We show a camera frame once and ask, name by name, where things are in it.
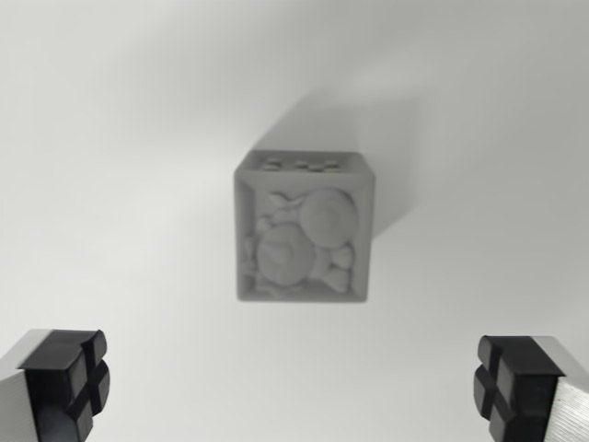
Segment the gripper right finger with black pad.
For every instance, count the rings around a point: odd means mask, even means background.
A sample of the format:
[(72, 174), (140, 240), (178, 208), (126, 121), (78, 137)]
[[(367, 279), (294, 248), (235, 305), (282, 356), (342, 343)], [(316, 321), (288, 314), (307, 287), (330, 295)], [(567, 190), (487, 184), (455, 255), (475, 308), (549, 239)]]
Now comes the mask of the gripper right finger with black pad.
[(588, 439), (588, 370), (554, 337), (479, 340), (478, 413), (498, 442)]

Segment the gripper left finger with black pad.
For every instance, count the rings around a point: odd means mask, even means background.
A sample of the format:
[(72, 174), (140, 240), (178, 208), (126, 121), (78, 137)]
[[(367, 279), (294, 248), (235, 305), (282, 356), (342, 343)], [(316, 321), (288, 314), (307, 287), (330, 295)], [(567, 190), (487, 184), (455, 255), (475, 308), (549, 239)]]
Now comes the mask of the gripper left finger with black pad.
[(81, 442), (110, 394), (105, 333), (32, 329), (1, 357), (1, 439)]

